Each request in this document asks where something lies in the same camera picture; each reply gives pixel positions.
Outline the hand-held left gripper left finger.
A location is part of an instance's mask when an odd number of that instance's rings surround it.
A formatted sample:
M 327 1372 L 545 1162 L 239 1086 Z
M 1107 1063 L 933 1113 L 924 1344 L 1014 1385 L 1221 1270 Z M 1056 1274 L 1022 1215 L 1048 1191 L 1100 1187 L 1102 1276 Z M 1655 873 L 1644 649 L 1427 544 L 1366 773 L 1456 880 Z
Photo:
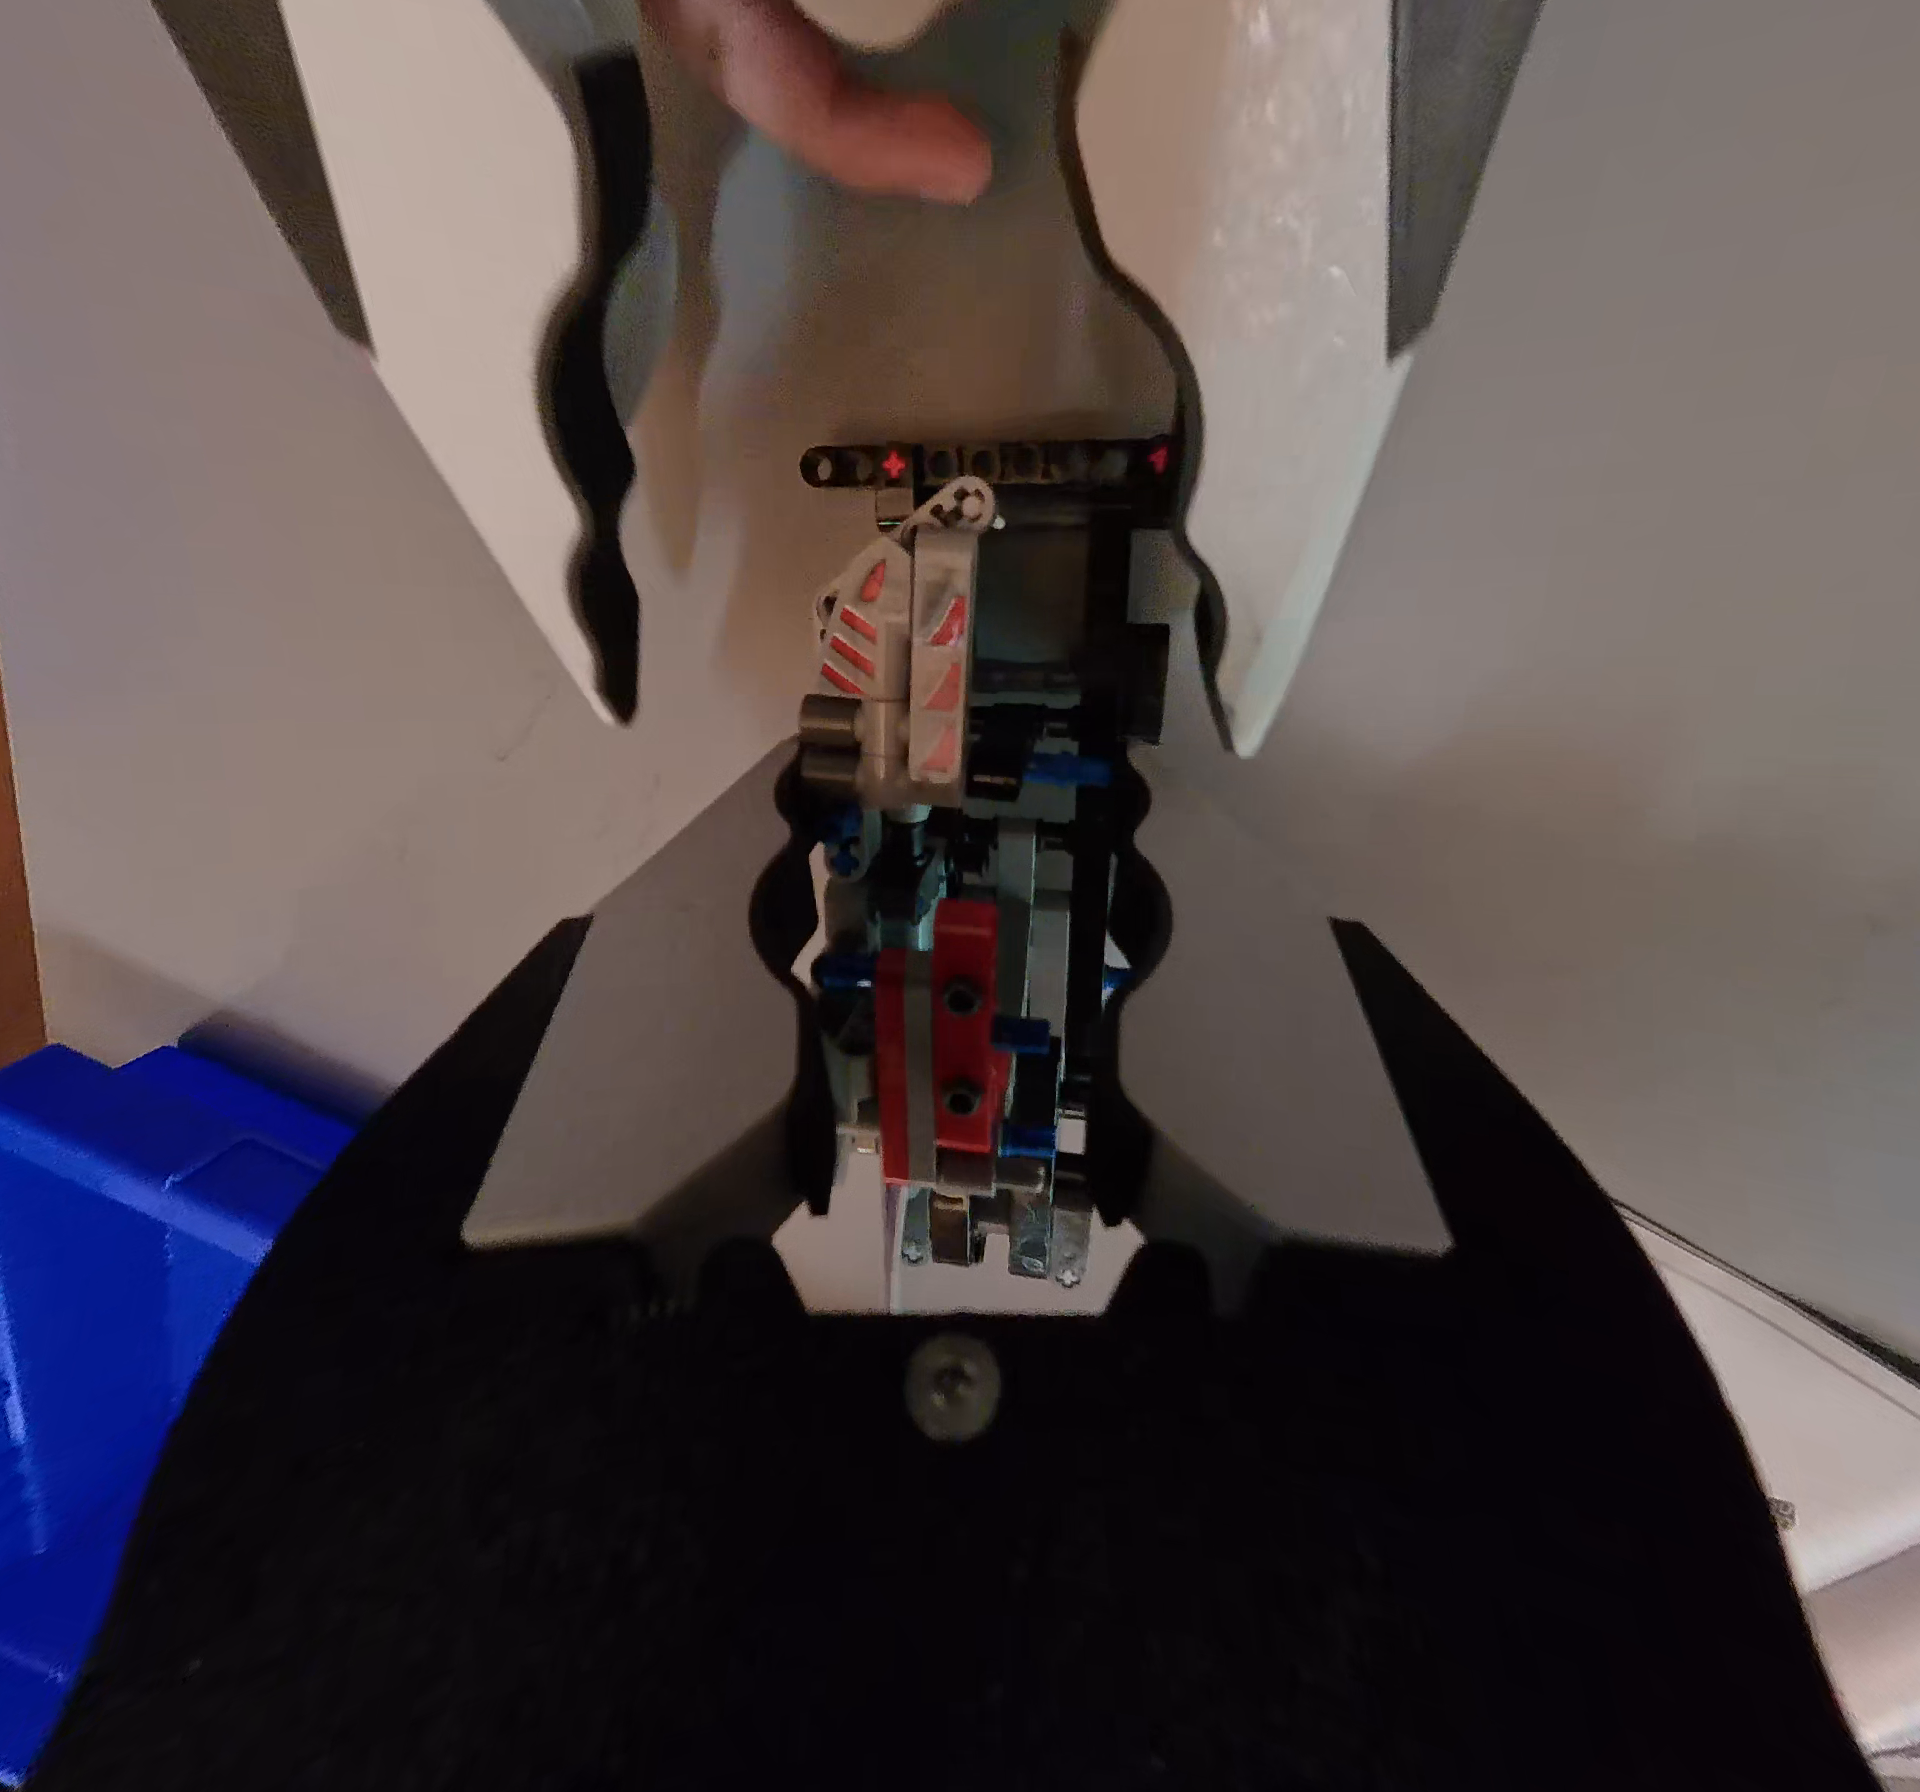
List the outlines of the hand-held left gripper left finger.
M 470 1250 L 631 1232 L 707 1251 L 831 1206 L 811 825 L 800 750 L 779 743 L 592 911 Z

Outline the blue plastic storage bin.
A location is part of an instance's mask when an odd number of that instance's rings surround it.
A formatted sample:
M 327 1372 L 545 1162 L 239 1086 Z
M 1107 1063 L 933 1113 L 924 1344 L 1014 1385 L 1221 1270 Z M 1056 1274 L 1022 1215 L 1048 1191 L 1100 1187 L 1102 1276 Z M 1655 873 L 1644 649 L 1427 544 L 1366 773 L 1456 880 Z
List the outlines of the blue plastic storage bin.
M 2 1072 L 2 1777 L 79 1678 L 185 1398 L 370 1101 L 175 1045 Z

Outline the white paper booklet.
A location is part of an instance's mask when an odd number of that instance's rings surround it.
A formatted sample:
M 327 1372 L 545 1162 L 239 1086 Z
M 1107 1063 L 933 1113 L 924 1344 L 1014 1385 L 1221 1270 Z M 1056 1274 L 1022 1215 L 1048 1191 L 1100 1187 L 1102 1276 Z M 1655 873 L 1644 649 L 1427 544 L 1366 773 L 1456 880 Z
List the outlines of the white paper booklet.
M 1831 1319 L 1630 1213 L 1717 1373 L 1824 1668 L 1886 1789 L 1918 1786 L 1918 1390 Z

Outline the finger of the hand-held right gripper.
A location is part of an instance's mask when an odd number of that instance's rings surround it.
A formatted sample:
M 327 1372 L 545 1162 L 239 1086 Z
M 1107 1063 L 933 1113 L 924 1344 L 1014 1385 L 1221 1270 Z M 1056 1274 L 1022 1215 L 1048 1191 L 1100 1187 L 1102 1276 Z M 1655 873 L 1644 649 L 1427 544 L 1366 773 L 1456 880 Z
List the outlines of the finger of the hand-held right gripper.
M 1099 242 L 1186 357 L 1186 536 L 1244 758 L 1304 666 L 1409 365 L 1388 349 L 1392 7 L 1111 0 L 1075 93 Z
M 603 373 L 647 226 L 632 51 L 578 0 L 282 0 L 372 365 L 598 713 L 639 708 Z

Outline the grey red toy brick truck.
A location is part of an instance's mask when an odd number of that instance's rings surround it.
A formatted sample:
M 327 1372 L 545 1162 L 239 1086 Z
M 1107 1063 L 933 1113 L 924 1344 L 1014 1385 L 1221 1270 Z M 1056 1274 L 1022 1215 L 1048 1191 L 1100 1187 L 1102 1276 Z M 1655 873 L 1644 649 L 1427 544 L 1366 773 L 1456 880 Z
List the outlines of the grey red toy brick truck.
M 1088 1281 L 1110 1008 L 1133 978 L 1123 776 L 1164 726 L 1153 576 L 1182 440 L 816 445 L 874 503 L 811 603 L 800 769 L 824 867 L 808 969 L 845 1153 L 884 1183 L 890 1265 Z M 1025 782 L 1034 751 L 1102 792 Z

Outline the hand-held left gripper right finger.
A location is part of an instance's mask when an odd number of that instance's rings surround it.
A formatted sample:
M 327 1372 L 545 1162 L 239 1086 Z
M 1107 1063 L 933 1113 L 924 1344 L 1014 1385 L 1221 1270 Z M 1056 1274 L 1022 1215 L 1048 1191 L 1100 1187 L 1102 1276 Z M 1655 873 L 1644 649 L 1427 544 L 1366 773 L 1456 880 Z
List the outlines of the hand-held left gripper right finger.
M 1250 1276 L 1283 1244 L 1451 1248 L 1326 906 L 1179 766 L 1147 766 L 1133 856 L 1163 891 L 1110 1017 L 1102 1213 Z

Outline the person's right hand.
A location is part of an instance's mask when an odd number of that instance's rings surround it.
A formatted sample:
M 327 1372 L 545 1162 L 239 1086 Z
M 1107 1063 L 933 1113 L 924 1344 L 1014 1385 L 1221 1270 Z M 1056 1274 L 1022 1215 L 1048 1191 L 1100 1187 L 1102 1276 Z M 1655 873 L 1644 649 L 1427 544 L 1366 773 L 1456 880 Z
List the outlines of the person's right hand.
M 863 77 L 800 0 L 637 4 L 698 86 L 811 173 L 949 206 L 992 187 L 992 141 L 954 102 Z

